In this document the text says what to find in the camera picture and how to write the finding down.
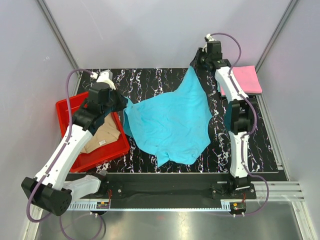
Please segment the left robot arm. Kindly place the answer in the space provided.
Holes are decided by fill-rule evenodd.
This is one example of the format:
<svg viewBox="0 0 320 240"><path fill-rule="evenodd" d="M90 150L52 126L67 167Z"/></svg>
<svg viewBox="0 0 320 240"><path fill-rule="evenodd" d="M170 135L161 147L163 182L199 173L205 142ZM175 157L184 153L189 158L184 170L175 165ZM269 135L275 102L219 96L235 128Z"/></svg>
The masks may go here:
<svg viewBox="0 0 320 240"><path fill-rule="evenodd" d="M126 108L128 100L120 94L111 80L97 81L88 90L88 97L73 114L70 125L57 149L35 177L25 177L21 188L35 205L50 214L61 216L72 201L93 194L103 198L108 193L106 177L94 173L65 182L78 155L105 117Z"/></svg>

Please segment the turquoise t shirt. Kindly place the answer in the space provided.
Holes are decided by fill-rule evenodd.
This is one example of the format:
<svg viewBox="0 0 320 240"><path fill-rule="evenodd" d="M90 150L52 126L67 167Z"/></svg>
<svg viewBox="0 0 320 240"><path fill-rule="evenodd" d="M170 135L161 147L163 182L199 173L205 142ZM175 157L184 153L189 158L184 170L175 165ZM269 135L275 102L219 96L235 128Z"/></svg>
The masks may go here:
<svg viewBox="0 0 320 240"><path fill-rule="evenodd" d="M211 142L207 94L191 66L175 91L129 100L123 113L124 132L140 150L156 156L158 167L168 161L192 165Z"/></svg>

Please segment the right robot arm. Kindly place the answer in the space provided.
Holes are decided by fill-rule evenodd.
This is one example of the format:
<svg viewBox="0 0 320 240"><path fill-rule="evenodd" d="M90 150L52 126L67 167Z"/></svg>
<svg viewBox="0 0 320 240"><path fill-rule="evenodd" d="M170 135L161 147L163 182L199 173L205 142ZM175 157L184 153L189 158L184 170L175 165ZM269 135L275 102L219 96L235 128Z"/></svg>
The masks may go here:
<svg viewBox="0 0 320 240"><path fill-rule="evenodd" d="M205 46L197 50L191 65L197 70L206 69L214 74L228 101L224 125L231 142L231 164L226 186L222 187L220 194L241 198L251 186L248 141L251 131L257 126L257 114L254 101L249 99L236 80L230 62L223 59L221 42L214 38L205 41Z"/></svg>

